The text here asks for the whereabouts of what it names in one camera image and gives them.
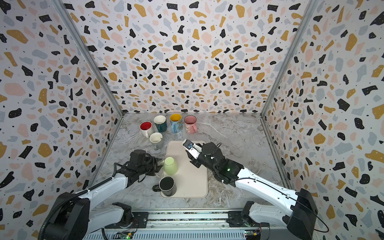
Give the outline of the black mug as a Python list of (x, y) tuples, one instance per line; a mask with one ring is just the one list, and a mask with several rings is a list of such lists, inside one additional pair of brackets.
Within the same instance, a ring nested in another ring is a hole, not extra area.
[(177, 185), (171, 176), (163, 177), (157, 185), (152, 187), (153, 192), (161, 192), (166, 197), (173, 196), (177, 191)]

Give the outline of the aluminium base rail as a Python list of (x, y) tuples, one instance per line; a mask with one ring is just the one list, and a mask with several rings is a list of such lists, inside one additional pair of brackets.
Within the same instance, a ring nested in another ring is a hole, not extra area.
[[(272, 206), (258, 204), (257, 206), (273, 214), (278, 210)], [(267, 223), (256, 223), (252, 220), (247, 222), (243, 220), (242, 212), (243, 210), (231, 209), (150, 210), (146, 212), (132, 210), (133, 217), (130, 225), (120, 221), (97, 231), (102, 232), (104, 239), (107, 238), (106, 229), (112, 230), (113, 237), (118, 232), (134, 232), (134, 240), (246, 239), (245, 231), (249, 230), (260, 230), (261, 239), (265, 240), (299, 239), (291, 234), (286, 226), (274, 220)]]

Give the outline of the light green mug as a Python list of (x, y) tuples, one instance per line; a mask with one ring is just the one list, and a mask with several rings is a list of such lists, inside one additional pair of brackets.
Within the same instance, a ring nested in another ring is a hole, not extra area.
[(172, 157), (167, 157), (163, 162), (163, 168), (168, 176), (175, 175), (178, 172), (177, 161)]

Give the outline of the white mug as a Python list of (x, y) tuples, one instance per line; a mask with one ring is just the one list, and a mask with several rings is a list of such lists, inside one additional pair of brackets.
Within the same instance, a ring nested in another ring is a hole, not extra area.
[(146, 137), (146, 138), (150, 138), (150, 136), (155, 132), (154, 129), (153, 129), (153, 125), (151, 122), (149, 121), (146, 121), (146, 122), (143, 122), (140, 124), (140, 130), (142, 132), (142, 134)]

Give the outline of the right aluminium corner post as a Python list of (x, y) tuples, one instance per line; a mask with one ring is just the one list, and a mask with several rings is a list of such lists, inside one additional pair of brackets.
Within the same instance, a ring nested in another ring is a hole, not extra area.
[(298, 45), (299, 45), (299, 43), (303, 37), (303, 34), (306, 30), (307, 24), (308, 24), (311, 16), (313, 15), (315, 8), (317, 7), (318, 3), (319, 3), (318, 0), (310, 0), (309, 1), (309, 4), (308, 4), (308, 6), (304, 12), (304, 15), (303, 15), (303, 19), (301, 20), (301, 23), (299, 24), (297, 33), (295, 34), (295, 36), (293, 38), (291, 46), (290, 46), (290, 48), (289, 48), (289, 50), (288, 50), (288, 52), (287, 52), (287, 54), (283, 60), (281, 69), (279, 70), (279, 73), (277, 75), (276, 81), (272, 85), (270, 94), (269, 94), (269, 96), (265, 102), (265, 105), (262, 109), (262, 112), (261, 112), (261, 118), (262, 119), (267, 114), (268, 108), (272, 104), (272, 101), (274, 99), (274, 94), (278, 91), (278, 87), (283, 80), (283, 77), (284, 77), (284, 75), (285, 75), (285, 73), (286, 73), (286, 71), (290, 65), (291, 60), (294, 57), (296, 49), (298, 48)]

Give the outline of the grey mug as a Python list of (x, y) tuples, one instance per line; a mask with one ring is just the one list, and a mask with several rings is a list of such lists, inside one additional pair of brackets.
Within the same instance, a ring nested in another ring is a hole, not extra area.
[(164, 145), (163, 135), (161, 133), (151, 134), (150, 142), (152, 143), (155, 151), (160, 150)]

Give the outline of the left green circuit board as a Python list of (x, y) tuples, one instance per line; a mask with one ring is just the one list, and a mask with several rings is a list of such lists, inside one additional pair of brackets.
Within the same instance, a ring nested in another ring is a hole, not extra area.
[(115, 240), (132, 240), (134, 237), (134, 234), (135, 234), (134, 232), (129, 232), (129, 231), (118, 232), (115, 235)]

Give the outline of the light blue butterfly mug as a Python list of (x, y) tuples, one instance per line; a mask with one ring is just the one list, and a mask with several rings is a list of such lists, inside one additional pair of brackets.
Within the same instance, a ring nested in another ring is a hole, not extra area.
[(182, 131), (182, 116), (180, 114), (172, 114), (170, 116), (171, 121), (171, 132), (173, 134), (179, 133)]

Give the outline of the right circuit board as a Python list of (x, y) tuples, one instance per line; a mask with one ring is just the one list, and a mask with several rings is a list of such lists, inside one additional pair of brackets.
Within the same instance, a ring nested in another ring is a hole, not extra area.
[(245, 231), (246, 240), (260, 240), (261, 232), (260, 230), (249, 230)]

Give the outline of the dark green mug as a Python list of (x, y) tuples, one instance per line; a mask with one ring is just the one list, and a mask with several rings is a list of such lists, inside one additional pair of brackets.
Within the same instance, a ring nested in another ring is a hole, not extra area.
[(154, 123), (159, 133), (167, 131), (167, 118), (163, 115), (158, 115), (154, 118)]

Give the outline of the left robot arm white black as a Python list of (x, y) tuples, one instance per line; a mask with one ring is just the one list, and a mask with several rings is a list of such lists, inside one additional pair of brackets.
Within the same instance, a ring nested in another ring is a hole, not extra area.
[(59, 195), (40, 228), (38, 238), (81, 240), (120, 221), (130, 225), (133, 217), (130, 206), (115, 203), (102, 210), (95, 207), (115, 193), (142, 182), (140, 176), (155, 176), (161, 167), (160, 158), (144, 150), (134, 150), (126, 163), (114, 163), (113, 174), (107, 179), (77, 193)]

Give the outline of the cream rectangular tray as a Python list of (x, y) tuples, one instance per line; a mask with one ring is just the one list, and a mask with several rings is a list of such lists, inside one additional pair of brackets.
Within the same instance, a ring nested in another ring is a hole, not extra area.
[(172, 198), (204, 198), (208, 194), (208, 170), (204, 166), (196, 168), (183, 146), (183, 141), (170, 141), (166, 157), (171, 157), (178, 165), (178, 171), (172, 175), (176, 182), (176, 193)]

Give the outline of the aluminium corner post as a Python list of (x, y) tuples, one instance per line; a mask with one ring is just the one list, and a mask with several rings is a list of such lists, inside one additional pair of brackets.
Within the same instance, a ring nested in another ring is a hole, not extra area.
[(269, 94), (269, 96), (265, 102), (265, 105), (262, 109), (262, 112), (261, 112), (261, 118), (262, 119), (267, 114), (268, 108), (272, 104), (272, 101), (274, 99), (274, 94), (278, 91), (278, 87), (283, 80), (283, 77), (284, 77), (284, 75), (285, 75), (285, 73), (286, 73), (286, 71), (290, 65), (291, 60), (294, 57), (296, 49), (298, 48), (298, 45), (299, 45), (299, 43), (303, 37), (303, 34), (306, 30), (307, 24), (308, 24), (311, 16), (313, 15), (315, 8), (317, 7), (318, 3), (319, 3), (318, 0), (310, 0), (309, 1), (309, 4), (308, 4), (308, 6), (304, 12), (304, 15), (303, 15), (303, 19), (301, 20), (301, 23), (299, 24), (297, 33), (295, 34), (295, 36), (293, 38), (291, 46), (290, 46), (290, 48), (289, 48), (289, 50), (288, 50), (288, 52), (287, 52), (287, 54), (283, 60), (281, 69), (279, 70), (279, 73), (277, 75), (276, 81), (272, 85), (270, 94)]
[(86, 62), (88, 63), (91, 71), (96, 75), (96, 78), (98, 79), (99, 83), (101, 84), (106, 96), (111, 102), (111, 105), (114, 107), (115, 111), (119, 115), (120, 118), (124, 116), (123, 111), (120, 109), (119, 104), (117, 100), (115, 99), (114, 95), (112, 94), (111, 89), (109, 88), (107, 82), (104, 79), (104, 76), (102, 75), (100, 69), (98, 68), (97, 64), (95, 63), (93, 57), (91, 56), (87, 45), (82, 40), (81, 34), (79, 33), (76, 25), (74, 24), (73, 20), (70, 17), (70, 14), (67, 12), (65, 5), (63, 1), (52, 1), (53, 6), (55, 10), (57, 11), (60, 18), (63, 20), (64, 24), (66, 25), (68, 31), (73, 36), (73, 39), (75, 43), (77, 44), (80, 52), (84, 56)]

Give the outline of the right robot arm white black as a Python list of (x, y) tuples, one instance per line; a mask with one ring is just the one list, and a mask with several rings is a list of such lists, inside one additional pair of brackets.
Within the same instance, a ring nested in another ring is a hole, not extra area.
[(205, 166), (212, 171), (217, 181), (246, 190), (278, 208), (273, 214), (249, 201), (243, 208), (243, 220), (256, 223), (274, 220), (286, 226), (291, 234), (301, 240), (313, 238), (318, 209), (309, 191), (290, 190), (259, 177), (242, 164), (227, 159), (220, 144), (195, 144), (185, 140), (183, 146), (195, 167)]

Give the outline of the left aluminium corner post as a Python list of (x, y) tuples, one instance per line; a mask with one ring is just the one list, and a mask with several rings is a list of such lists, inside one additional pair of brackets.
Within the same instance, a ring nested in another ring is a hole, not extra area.
[(115, 99), (114, 95), (112, 94), (111, 89), (109, 88), (107, 82), (104, 79), (104, 76), (102, 75), (100, 69), (98, 68), (97, 64), (95, 63), (93, 57), (91, 56), (87, 45), (82, 40), (81, 34), (79, 33), (76, 25), (74, 24), (73, 20), (70, 17), (70, 14), (67, 12), (65, 5), (63, 1), (52, 1), (53, 6), (55, 10), (57, 11), (60, 18), (63, 20), (64, 24), (66, 25), (68, 31), (73, 36), (73, 39), (75, 43), (77, 44), (80, 52), (84, 56), (86, 62), (88, 63), (91, 71), (96, 75), (96, 78), (98, 79), (99, 83), (101, 84), (106, 96), (111, 102), (111, 105), (114, 107), (115, 111), (119, 115), (120, 118), (124, 116), (123, 111), (120, 109), (119, 104), (117, 100)]

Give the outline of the pink patterned mug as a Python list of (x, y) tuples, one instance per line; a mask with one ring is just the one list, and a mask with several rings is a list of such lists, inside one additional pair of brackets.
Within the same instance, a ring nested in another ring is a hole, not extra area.
[(198, 132), (197, 118), (195, 116), (190, 115), (185, 117), (184, 122), (187, 134), (192, 135)]

